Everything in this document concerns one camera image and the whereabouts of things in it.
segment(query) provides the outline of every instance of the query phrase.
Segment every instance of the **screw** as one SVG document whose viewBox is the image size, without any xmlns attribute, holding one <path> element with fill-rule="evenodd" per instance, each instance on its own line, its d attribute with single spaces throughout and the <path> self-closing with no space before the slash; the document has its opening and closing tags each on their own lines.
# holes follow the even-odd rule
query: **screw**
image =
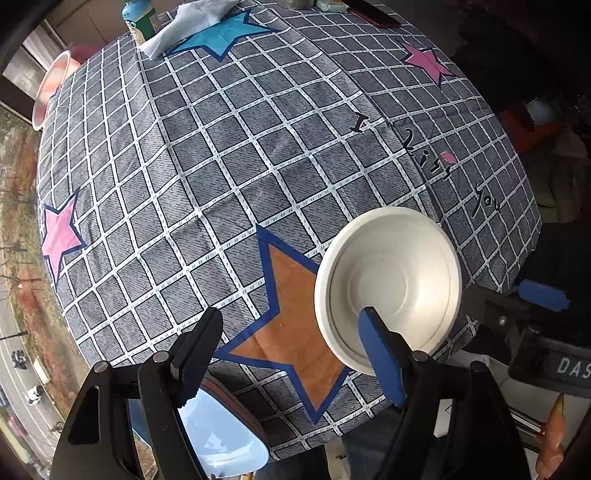
<svg viewBox="0 0 591 480">
<path fill-rule="evenodd" d="M 107 370 L 108 366 L 109 366 L 109 364 L 103 360 L 102 362 L 97 362 L 95 364 L 94 370 L 96 373 L 100 374 L 101 372 L 104 372 L 105 370 Z"/>
<path fill-rule="evenodd" d="M 412 353 L 413 360 L 416 362 L 426 362 L 429 359 L 429 355 L 427 355 L 422 350 L 415 350 Z"/>
<path fill-rule="evenodd" d="M 488 370 L 488 367 L 483 364 L 482 362 L 472 362 L 470 364 L 470 368 L 472 369 L 473 372 L 486 372 Z"/>
<path fill-rule="evenodd" d="M 162 362 L 165 362 L 166 360 L 168 360 L 168 352 L 164 352 L 164 351 L 156 352 L 154 354 L 154 356 L 152 357 L 152 359 L 157 364 L 161 364 Z"/>
</svg>

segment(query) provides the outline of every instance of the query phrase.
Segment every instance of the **mobile phone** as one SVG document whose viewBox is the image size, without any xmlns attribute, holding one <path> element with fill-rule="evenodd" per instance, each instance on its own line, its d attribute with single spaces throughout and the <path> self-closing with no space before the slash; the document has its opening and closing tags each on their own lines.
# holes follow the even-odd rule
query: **mobile phone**
<svg viewBox="0 0 591 480">
<path fill-rule="evenodd" d="M 349 11 L 359 15 L 378 28 L 400 28 L 400 22 L 394 17 L 382 12 L 378 7 L 367 3 L 365 0 L 342 0 L 349 6 Z"/>
</svg>

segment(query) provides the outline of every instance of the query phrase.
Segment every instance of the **pink star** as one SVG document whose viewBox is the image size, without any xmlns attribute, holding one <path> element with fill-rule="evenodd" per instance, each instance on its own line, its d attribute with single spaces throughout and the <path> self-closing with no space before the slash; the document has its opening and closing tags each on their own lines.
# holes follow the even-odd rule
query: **pink star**
<svg viewBox="0 0 591 480">
<path fill-rule="evenodd" d="M 450 77 L 456 76 L 443 65 L 441 65 L 441 63 L 439 63 L 439 60 L 435 56 L 432 48 L 428 50 L 419 50 L 412 45 L 408 45 L 407 43 L 403 43 L 402 46 L 408 52 L 408 57 L 402 61 L 408 65 L 421 67 L 423 70 L 425 70 L 427 75 L 429 75 L 433 81 L 437 83 L 437 86 L 441 86 L 443 75 L 448 75 Z"/>
<path fill-rule="evenodd" d="M 76 190 L 57 210 L 49 205 L 44 205 L 47 233 L 43 239 L 41 252 L 43 258 L 49 260 L 49 269 L 56 289 L 62 257 L 86 247 L 82 236 L 74 227 L 74 209 L 77 200 L 78 191 Z"/>
</svg>

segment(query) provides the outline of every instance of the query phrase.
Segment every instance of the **blue foam pad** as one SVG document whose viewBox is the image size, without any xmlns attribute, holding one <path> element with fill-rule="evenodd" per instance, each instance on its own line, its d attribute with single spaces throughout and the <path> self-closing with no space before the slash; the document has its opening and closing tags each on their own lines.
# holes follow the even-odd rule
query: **blue foam pad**
<svg viewBox="0 0 591 480">
<path fill-rule="evenodd" d="M 384 395 L 397 407 L 402 407 L 407 395 L 402 385 L 402 369 L 388 344 L 391 332 L 373 308 L 361 310 L 358 328 L 359 337 Z"/>
<path fill-rule="evenodd" d="M 553 312 L 568 310 L 570 306 L 570 300 L 562 290 L 537 283 L 533 280 L 523 280 L 519 284 L 519 297 L 522 300 L 535 303 Z"/>
</svg>

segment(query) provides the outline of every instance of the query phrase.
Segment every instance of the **car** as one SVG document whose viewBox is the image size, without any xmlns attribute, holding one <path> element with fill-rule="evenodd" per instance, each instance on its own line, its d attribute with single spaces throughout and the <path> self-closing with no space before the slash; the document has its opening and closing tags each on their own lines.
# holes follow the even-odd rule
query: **car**
<svg viewBox="0 0 591 480">
<path fill-rule="evenodd" d="M 26 437 L 29 435 L 25 427 L 22 426 L 21 421 L 13 415 L 8 416 L 8 426 L 14 435 L 18 435 L 19 437 Z"/>
<path fill-rule="evenodd" d="M 23 396 L 25 397 L 25 401 L 29 405 L 37 405 L 41 401 L 43 393 L 43 387 L 41 385 L 37 385 L 36 387 L 27 390 L 27 392 Z"/>
<path fill-rule="evenodd" d="M 10 352 L 10 360 L 14 368 L 18 368 L 20 370 L 27 369 L 27 356 L 22 350 L 13 350 Z"/>
<path fill-rule="evenodd" d="M 10 402 L 8 401 L 8 397 L 4 393 L 2 387 L 0 387 L 0 407 L 7 408 L 10 406 Z"/>
</svg>

